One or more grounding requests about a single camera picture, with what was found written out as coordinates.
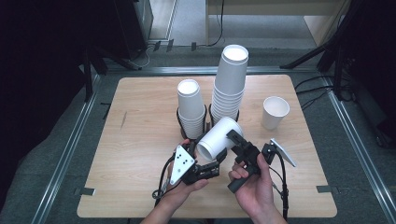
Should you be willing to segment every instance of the cable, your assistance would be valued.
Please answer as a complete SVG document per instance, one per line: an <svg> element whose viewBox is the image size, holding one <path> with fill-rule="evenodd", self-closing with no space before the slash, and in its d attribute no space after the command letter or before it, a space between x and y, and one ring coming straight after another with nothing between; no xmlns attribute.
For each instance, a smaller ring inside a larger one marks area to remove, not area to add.
<svg viewBox="0 0 396 224"><path fill-rule="evenodd" d="M154 47L154 46L152 45L152 46L147 47L147 48L144 50L144 52L145 52L145 54L146 54L146 57L148 58L148 61L147 61L145 64L139 65L139 64L136 64L136 63L133 63L133 62L132 62L133 60L136 60L138 57L140 57L140 55L142 54L142 52L140 52L140 53L139 53L136 57L134 57L132 60L129 60L127 63L129 63L129 64L131 64L131 65L133 65L133 66L136 66L136 67L138 67L138 68L146 67L147 65L149 65L148 50L151 49L151 48L153 48L153 47Z"/></svg>
<svg viewBox="0 0 396 224"><path fill-rule="evenodd" d="M283 218L288 221L288 210L289 210L289 190L288 185L286 183L286 168L285 162L283 161L282 155L280 155L279 151L276 150L276 155L279 157L280 165L282 167L282 194L281 199L283 201Z"/></svg>
<svg viewBox="0 0 396 224"><path fill-rule="evenodd" d="M332 90L326 90L326 91L323 92L320 96L318 96L318 97L316 97L316 98L314 98L314 99L312 99L312 100L306 102L305 104L303 104L303 105L301 106L302 110L307 109L307 108L308 108L309 106L311 106L316 100L320 99L322 96L324 96L326 93L328 93L328 92L330 92L330 91L332 91Z"/></svg>
<svg viewBox="0 0 396 224"><path fill-rule="evenodd" d="M283 181L282 176L280 176L280 174L276 170L274 170L274 168L272 168L271 166L270 166L270 170L274 171L277 174L277 176L279 176L280 180Z"/></svg>
<svg viewBox="0 0 396 224"><path fill-rule="evenodd" d="M169 158L169 160L165 163L165 166L163 167L163 171L161 172L161 178L160 178L160 184L158 186L158 189L154 190L152 192L152 198L155 199L155 204L154 206L157 206L157 204L160 202L161 197L164 195L162 186L163 186L163 176L165 175L166 168L168 168L168 165L175 159L175 154L176 152L173 153L172 157Z"/></svg>
<svg viewBox="0 0 396 224"><path fill-rule="evenodd" d="M165 194L167 194L169 191L172 191L173 189L177 188L177 186L178 186L180 183L181 183L181 180L179 180L178 183L177 183L174 187L172 187L171 189L167 190L167 191L163 194L163 196L165 196Z"/></svg>
<svg viewBox="0 0 396 224"><path fill-rule="evenodd" d="M213 46L215 46L215 45L217 45L219 43L219 41L222 38L222 34L223 34L223 22L222 22L223 15L224 15L224 0L221 1L221 16L220 16L220 24L219 24L220 25L220 35L219 35L218 40L215 43L213 43L213 44L210 44L210 45L197 45L197 47L213 47Z"/></svg>
<svg viewBox="0 0 396 224"><path fill-rule="evenodd" d="M310 90L305 90L305 91L297 91L296 94L303 94L303 93L307 93L307 92L311 92L311 91L318 91L318 90L322 90L322 89L332 89L334 86L321 86L321 87L316 87Z"/></svg>
<svg viewBox="0 0 396 224"><path fill-rule="evenodd" d="M311 77L311 78L309 78L309 79L307 79L307 80L301 81L299 84L297 84L297 85L294 87L294 89L297 90L297 88L299 88L299 86L301 86L301 85L304 84L305 82L312 81L312 80L314 80L314 79L322 78L322 77L333 77L333 76Z"/></svg>

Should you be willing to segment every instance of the wooden table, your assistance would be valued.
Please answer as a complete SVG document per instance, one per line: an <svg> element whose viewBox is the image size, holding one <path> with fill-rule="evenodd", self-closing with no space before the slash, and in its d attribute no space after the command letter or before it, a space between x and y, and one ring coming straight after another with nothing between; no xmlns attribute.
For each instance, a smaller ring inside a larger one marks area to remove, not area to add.
<svg viewBox="0 0 396 224"><path fill-rule="evenodd" d="M149 213L162 168L182 141L176 117L177 84L186 78L200 84L205 104L211 104L215 77L127 77L120 81L85 185L95 193L81 196L80 217L145 217ZM271 95L286 99L290 113L270 132L261 126L261 119L262 101ZM274 137L296 161L295 168L286 163L289 217L336 215L332 194L317 191L317 186L328 183L288 76L247 76L238 123L245 138L258 148ZM230 150L220 176L194 192L174 217L246 217L227 189L234 159ZM198 155L198 163L207 162ZM281 172L277 157L272 167ZM279 177L271 175L281 189ZM274 193L281 211L280 196Z"/></svg>

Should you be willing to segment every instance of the short cup stack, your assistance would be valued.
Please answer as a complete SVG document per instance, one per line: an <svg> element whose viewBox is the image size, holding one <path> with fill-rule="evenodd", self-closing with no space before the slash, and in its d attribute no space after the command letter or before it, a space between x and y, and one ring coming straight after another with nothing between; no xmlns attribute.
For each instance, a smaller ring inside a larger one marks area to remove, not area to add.
<svg viewBox="0 0 396 224"><path fill-rule="evenodd" d="M177 86L177 118L186 137L198 138L205 127L206 107L198 83L193 79L182 80Z"/></svg>

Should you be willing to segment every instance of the black wall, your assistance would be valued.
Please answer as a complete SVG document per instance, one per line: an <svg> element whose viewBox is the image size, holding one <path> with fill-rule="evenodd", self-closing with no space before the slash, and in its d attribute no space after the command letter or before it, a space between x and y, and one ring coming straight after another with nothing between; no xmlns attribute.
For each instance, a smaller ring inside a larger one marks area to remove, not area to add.
<svg viewBox="0 0 396 224"><path fill-rule="evenodd" d="M396 140L396 4L362 1L349 34L349 73L357 101L385 147Z"/></svg>
<svg viewBox="0 0 396 224"><path fill-rule="evenodd" d="M84 85L83 48L53 7L0 6L0 207L19 160L49 135Z"/></svg>

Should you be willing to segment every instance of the tripod leg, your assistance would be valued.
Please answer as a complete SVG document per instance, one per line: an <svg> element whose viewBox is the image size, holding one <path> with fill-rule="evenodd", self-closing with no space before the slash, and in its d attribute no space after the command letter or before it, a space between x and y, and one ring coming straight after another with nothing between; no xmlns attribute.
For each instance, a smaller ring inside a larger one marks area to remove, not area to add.
<svg viewBox="0 0 396 224"><path fill-rule="evenodd" d="M343 76L344 49L340 46L337 50L337 59L335 60L334 69L334 93L339 101L343 100L341 96L341 78Z"/></svg>
<svg viewBox="0 0 396 224"><path fill-rule="evenodd" d="M281 68L281 69L293 69L293 68L297 67L298 65L308 61L309 59L317 56L318 54L320 54L325 49L326 48L324 48L323 45L319 46L316 49L311 50L310 52L306 53L301 58L297 59L296 61L294 61L292 63L288 63L288 64L285 64L285 65L280 65L279 68Z"/></svg>
<svg viewBox="0 0 396 224"><path fill-rule="evenodd" d="M92 76L91 76L91 63L88 49L84 49L84 75L85 75L85 102L90 100L93 95Z"/></svg>

